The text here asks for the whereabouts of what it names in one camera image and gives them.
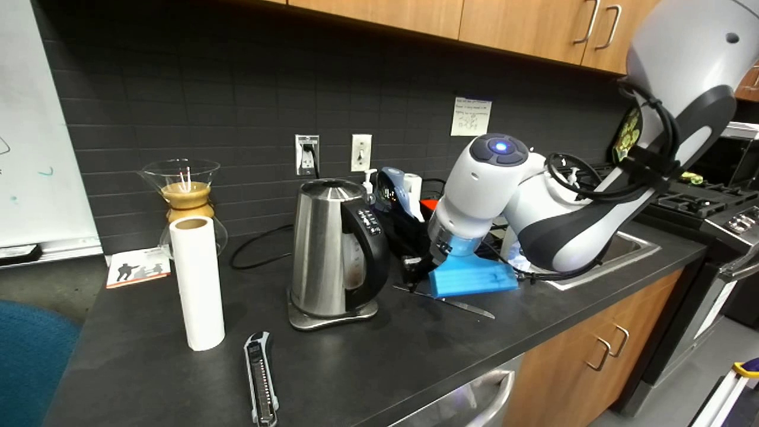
stainless steel kettle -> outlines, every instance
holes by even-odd
[[[312,331],[377,313],[389,247],[362,187],[318,178],[300,185],[294,222],[288,326]]]

cabinet door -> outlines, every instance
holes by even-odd
[[[462,11],[462,0],[288,0],[288,6],[443,38],[458,38]]]
[[[584,66],[623,73],[632,37],[657,0],[604,0],[585,45]]]
[[[465,0],[459,40],[578,64],[598,0]]]
[[[740,82],[734,91],[737,101],[759,102],[759,64]]]
[[[590,424],[622,394],[681,271],[530,349],[508,402],[508,427]]]

power outlet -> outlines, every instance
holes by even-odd
[[[372,167],[372,134],[350,136],[350,171],[370,171]]]
[[[294,173],[319,175],[318,136],[294,136]]]

stainless steel sink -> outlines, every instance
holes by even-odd
[[[589,274],[567,279],[567,281],[545,281],[555,290],[571,290],[585,282],[593,282],[602,275],[610,275],[613,271],[622,271],[631,263],[637,263],[641,260],[648,260],[659,252],[659,244],[653,244],[648,239],[641,239],[628,232],[617,232],[608,247],[608,252],[600,256],[598,267],[593,267]]]

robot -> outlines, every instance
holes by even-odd
[[[732,92],[759,60],[759,0],[661,0],[637,28],[622,88],[643,134],[593,187],[573,156],[529,152],[508,136],[475,137],[450,168],[430,219],[436,263],[472,254],[504,219],[524,260],[573,275],[593,267],[613,232],[720,136]]]

